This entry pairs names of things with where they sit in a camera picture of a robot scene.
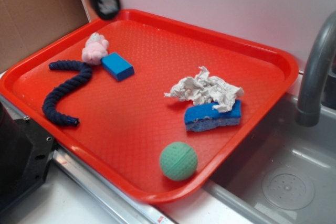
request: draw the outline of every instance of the tray rim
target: tray rim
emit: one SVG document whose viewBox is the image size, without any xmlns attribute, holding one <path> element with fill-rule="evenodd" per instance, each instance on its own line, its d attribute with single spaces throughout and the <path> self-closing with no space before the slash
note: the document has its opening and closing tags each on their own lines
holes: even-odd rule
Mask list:
<svg viewBox="0 0 336 224">
<path fill-rule="evenodd" d="M 292 55 L 277 48 L 186 24 L 177 20 L 146 13 L 140 10 L 124 9 L 115 19 L 111 21 L 96 19 L 90 23 L 87 23 L 77 30 L 69 33 L 68 35 L 56 40 L 54 43 L 37 51 L 26 59 L 13 65 L 0 78 L 0 93 L 22 112 L 36 120 L 41 126 L 53 134 L 56 139 L 61 137 L 67 138 L 66 135 L 59 130 L 59 127 L 48 122 L 28 104 L 22 102 L 22 100 L 20 100 L 16 95 L 11 93 L 11 85 L 13 85 L 13 83 L 15 83 L 15 81 L 23 73 L 26 73 L 32 69 L 30 67 L 26 67 L 27 65 L 35 67 L 43 63 L 43 61 L 40 60 L 42 55 L 44 61 L 47 61 L 72 44 L 88 37 L 91 33 L 94 33 L 98 29 L 103 28 L 112 22 L 117 22 L 120 20 L 131 20 L 140 22 L 142 24 L 148 24 L 152 27 L 159 27 L 160 29 L 185 37 L 190 37 L 192 39 L 196 39 L 215 46 L 218 46 L 218 43 L 221 43 L 221 47 L 225 49 L 236 51 L 243 55 L 269 62 L 277 66 L 284 74 L 284 82 L 280 85 L 276 92 L 270 96 L 270 98 L 241 127 L 241 129 L 228 141 L 228 143 L 221 150 L 219 150 L 218 154 L 213 157 L 196 176 L 188 181 L 187 184 L 172 191 L 155 194 L 142 191 L 134 184 L 124 179 L 124 177 L 121 176 L 117 171 L 114 171 L 106 164 L 100 162 L 97 158 L 88 155 L 85 150 L 79 150 L 76 148 L 76 146 L 71 144 L 69 146 L 65 146 L 66 149 L 72 151 L 81 160 L 83 160 L 83 157 L 85 157 L 86 163 L 102 176 L 106 177 L 105 174 L 110 174 L 112 172 L 113 176 L 109 176 L 107 179 L 119 187 L 122 191 L 129 194 L 131 197 L 148 202 L 150 204 L 171 202 L 193 193 L 205 183 L 210 175 L 221 165 L 222 162 L 224 162 L 225 158 L 244 140 L 253 127 L 257 125 L 257 123 L 267 114 L 267 112 L 276 104 L 276 102 L 286 93 L 287 89 L 294 83 L 299 73 L 298 64 Z M 262 57 L 263 52 L 267 54 L 267 59 Z"/>
</svg>

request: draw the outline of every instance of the blue sponge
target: blue sponge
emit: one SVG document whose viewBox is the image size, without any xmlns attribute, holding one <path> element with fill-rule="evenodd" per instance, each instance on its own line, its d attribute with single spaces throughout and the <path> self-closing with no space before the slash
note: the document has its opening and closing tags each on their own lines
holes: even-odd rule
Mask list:
<svg viewBox="0 0 336 224">
<path fill-rule="evenodd" d="M 103 57 L 101 64 L 118 81 L 122 81 L 134 74 L 133 66 L 116 52 Z"/>
<path fill-rule="evenodd" d="M 206 131 L 219 126 L 237 125 L 240 123 L 240 100 L 236 100 L 231 111 L 219 113 L 213 109 L 218 103 L 208 103 L 190 107 L 184 114 L 184 123 L 188 131 Z"/>
</svg>

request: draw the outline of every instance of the white tissue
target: white tissue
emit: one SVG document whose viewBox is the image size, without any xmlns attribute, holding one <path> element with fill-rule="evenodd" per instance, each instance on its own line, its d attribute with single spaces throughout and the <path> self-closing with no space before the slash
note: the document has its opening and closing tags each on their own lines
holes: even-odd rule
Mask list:
<svg viewBox="0 0 336 224">
<path fill-rule="evenodd" d="M 210 73 L 205 67 L 200 67 L 200 70 L 195 78 L 181 79 L 164 97 L 177 97 L 179 101 L 191 100 L 194 105 L 217 102 L 218 105 L 213 106 L 213 109 L 220 113 L 231 111 L 236 98 L 244 95 L 243 89 L 219 77 L 209 77 Z"/>
</svg>

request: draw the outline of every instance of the faucet spout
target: faucet spout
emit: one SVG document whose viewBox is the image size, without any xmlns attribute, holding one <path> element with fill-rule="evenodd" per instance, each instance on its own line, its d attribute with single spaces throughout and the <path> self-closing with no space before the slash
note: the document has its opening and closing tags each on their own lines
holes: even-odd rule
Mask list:
<svg viewBox="0 0 336 224">
<path fill-rule="evenodd" d="M 319 122 L 321 99 L 336 54 L 336 12 L 321 27 L 303 73 L 295 120 L 311 127 Z"/>
</svg>

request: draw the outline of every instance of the sink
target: sink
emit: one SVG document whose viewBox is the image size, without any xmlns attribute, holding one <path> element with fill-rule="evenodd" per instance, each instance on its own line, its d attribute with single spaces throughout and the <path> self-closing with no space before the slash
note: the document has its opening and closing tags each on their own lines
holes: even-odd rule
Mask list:
<svg viewBox="0 0 336 224">
<path fill-rule="evenodd" d="M 253 223 L 335 223 L 336 111 L 322 107 L 319 124 L 303 127 L 296 102 L 281 98 L 211 176 L 208 189 Z"/>
</svg>

